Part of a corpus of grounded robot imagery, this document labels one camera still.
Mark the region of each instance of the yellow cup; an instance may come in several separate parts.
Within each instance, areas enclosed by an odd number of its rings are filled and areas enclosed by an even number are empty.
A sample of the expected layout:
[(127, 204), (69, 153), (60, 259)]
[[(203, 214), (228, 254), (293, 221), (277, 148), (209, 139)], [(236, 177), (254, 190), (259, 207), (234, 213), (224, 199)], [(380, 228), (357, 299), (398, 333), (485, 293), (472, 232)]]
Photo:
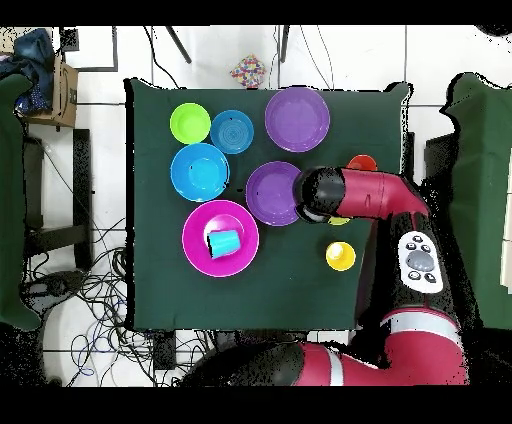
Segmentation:
[(356, 252), (350, 244), (344, 241), (336, 241), (327, 247), (325, 259), (332, 269), (346, 271), (354, 265)]
[(329, 224), (331, 225), (343, 225), (343, 224), (346, 224), (348, 221), (350, 221), (350, 218), (336, 218), (336, 217), (331, 217), (329, 219)]

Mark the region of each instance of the green table cover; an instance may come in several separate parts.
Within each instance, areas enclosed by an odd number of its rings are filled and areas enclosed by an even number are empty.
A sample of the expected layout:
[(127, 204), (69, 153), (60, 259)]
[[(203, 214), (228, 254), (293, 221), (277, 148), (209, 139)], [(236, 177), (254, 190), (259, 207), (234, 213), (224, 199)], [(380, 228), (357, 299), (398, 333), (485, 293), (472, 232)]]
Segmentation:
[(0, 80), (0, 322), (35, 330), (38, 315), (20, 300), (25, 244), (23, 131), (14, 102), (32, 83), (23, 75)]
[(449, 212), (483, 324), (512, 329), (512, 295), (500, 285), (512, 147), (512, 90), (473, 73), (453, 84), (446, 114), (459, 130)]
[[(227, 109), (250, 117), (254, 141), (245, 152), (227, 156), (230, 184), (218, 197), (247, 207), (247, 179), (268, 161), (287, 161), (300, 169), (342, 166), (364, 153), (376, 159), (380, 170), (399, 172), (404, 135), (401, 106), (409, 86), (399, 83), (386, 92), (320, 91), (330, 111), (330, 129), (325, 140), (306, 153), (286, 152), (267, 135), (265, 107), (276, 91), (164, 90), (137, 79), (125, 86), (134, 107), (134, 122), (127, 124), (134, 137), (134, 327), (353, 328), (370, 222), (354, 219), (337, 227), (297, 221), (270, 227), (257, 221), (260, 246), (245, 270), (227, 278), (201, 274), (182, 250), (183, 224), (199, 204), (181, 197), (170, 182), (171, 160), (183, 144), (172, 136), (169, 118), (185, 102), (199, 103), (212, 120)], [(356, 251), (356, 263), (348, 271), (336, 272), (325, 262), (325, 249), (336, 240), (350, 243)]]

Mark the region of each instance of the blue plate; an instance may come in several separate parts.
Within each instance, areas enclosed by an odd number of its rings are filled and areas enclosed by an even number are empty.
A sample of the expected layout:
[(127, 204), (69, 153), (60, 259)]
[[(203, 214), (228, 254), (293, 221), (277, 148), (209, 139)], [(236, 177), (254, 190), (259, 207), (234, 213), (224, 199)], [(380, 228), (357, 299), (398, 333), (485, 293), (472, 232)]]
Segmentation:
[(239, 110), (226, 110), (213, 120), (210, 137), (221, 151), (234, 155), (251, 145), (254, 127), (245, 113)]
[(226, 188), (229, 164), (215, 146), (190, 144), (176, 153), (170, 174), (174, 188), (185, 199), (206, 202), (215, 199)]

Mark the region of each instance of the magenta plate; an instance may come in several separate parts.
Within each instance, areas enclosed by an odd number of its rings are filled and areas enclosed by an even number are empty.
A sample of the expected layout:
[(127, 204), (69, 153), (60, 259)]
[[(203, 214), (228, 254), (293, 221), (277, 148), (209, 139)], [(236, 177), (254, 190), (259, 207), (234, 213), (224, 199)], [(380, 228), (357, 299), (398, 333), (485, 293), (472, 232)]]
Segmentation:
[[(212, 231), (236, 230), (240, 249), (217, 259), (210, 257), (206, 236)], [(181, 238), (189, 262), (203, 274), (228, 277), (246, 268), (258, 250), (258, 226), (243, 206), (229, 200), (213, 200), (196, 208), (185, 221)]]

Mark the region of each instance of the lime green bowl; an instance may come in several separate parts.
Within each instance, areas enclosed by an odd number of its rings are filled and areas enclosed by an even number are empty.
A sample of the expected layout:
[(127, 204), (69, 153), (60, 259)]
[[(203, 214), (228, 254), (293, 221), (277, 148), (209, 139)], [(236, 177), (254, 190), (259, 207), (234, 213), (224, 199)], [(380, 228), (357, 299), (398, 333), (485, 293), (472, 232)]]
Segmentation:
[(196, 103), (183, 103), (171, 115), (171, 133), (183, 144), (203, 141), (210, 132), (212, 122), (204, 107)]

